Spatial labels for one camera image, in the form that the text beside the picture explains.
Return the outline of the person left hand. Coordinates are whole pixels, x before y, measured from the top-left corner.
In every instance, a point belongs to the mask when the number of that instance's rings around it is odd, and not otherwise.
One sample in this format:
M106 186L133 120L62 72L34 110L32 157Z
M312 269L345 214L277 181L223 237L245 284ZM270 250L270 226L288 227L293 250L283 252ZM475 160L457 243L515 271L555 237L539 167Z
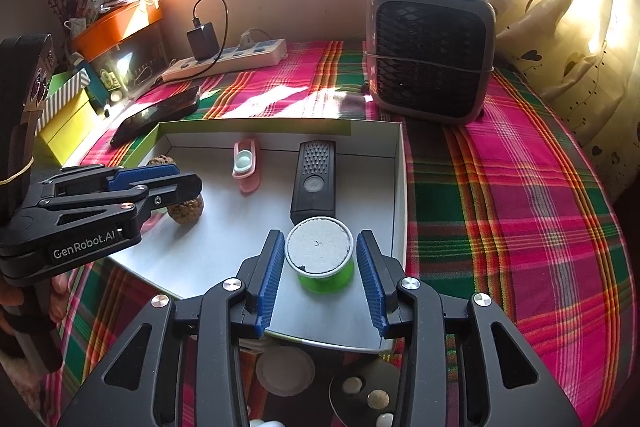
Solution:
M67 314L68 302L70 301L70 285L68 285L68 274L62 273L52 277L50 283L49 315L55 323L60 323ZM19 307L24 303L24 291L10 285L4 277L0 277L0 303L2 308Z

